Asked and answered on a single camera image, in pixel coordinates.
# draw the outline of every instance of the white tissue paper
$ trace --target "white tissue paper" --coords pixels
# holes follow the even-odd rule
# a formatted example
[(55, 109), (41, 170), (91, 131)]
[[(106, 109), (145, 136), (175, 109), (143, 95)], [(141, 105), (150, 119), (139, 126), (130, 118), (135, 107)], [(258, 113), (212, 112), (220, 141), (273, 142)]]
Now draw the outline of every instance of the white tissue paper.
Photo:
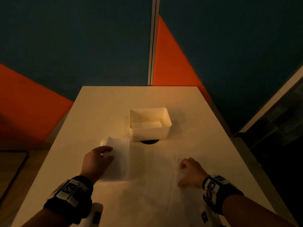
[(129, 144), (130, 139), (113, 139), (108, 137), (102, 140), (101, 146), (111, 146), (111, 152), (105, 152), (104, 158), (114, 157), (99, 182), (127, 181), (129, 178)]

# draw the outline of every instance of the dark teal wall panel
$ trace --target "dark teal wall panel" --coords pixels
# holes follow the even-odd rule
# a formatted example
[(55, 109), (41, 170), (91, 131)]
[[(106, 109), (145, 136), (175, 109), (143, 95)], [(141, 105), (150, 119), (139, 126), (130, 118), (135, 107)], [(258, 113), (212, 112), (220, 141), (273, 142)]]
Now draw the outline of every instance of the dark teal wall panel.
[(81, 86), (144, 86), (152, 0), (2, 0), (0, 63), (75, 100)]
[(161, 0), (160, 15), (233, 132), (303, 63), (303, 0)]

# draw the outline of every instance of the orange wall panel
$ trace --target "orange wall panel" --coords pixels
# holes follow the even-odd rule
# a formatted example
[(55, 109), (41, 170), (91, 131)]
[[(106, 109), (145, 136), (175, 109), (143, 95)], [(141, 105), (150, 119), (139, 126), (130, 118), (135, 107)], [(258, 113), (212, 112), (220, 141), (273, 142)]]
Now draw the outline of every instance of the orange wall panel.
[(197, 86), (209, 103), (211, 98), (181, 48), (159, 15), (153, 86)]
[(73, 102), (0, 64), (0, 137), (42, 143)]

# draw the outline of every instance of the white plastic bin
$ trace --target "white plastic bin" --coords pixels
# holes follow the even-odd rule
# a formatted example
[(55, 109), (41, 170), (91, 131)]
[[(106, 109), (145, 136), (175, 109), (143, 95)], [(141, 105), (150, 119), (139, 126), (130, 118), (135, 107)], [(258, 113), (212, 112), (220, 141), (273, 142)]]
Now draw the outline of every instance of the white plastic bin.
[(129, 127), (134, 142), (166, 139), (172, 122), (165, 107), (131, 109)]

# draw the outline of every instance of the vertical metal strip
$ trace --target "vertical metal strip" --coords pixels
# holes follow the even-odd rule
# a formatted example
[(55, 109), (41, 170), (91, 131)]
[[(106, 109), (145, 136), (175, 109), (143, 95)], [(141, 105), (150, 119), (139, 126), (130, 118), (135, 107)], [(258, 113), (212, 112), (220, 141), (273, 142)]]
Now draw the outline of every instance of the vertical metal strip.
[(151, 9), (151, 40), (149, 46), (149, 75), (147, 85), (151, 84), (151, 73), (152, 73), (152, 57), (153, 57), (153, 44), (154, 44), (154, 22), (155, 22), (155, 13), (156, 13), (156, 2), (157, 0), (152, 0), (152, 9)]
[(151, 59), (151, 78), (150, 78), (151, 86), (152, 86), (153, 78), (154, 78), (154, 61), (155, 61), (155, 57), (156, 57), (159, 8), (160, 8), (160, 0), (156, 0), (156, 12), (155, 12), (155, 20), (154, 20), (154, 41), (153, 41), (152, 59)]

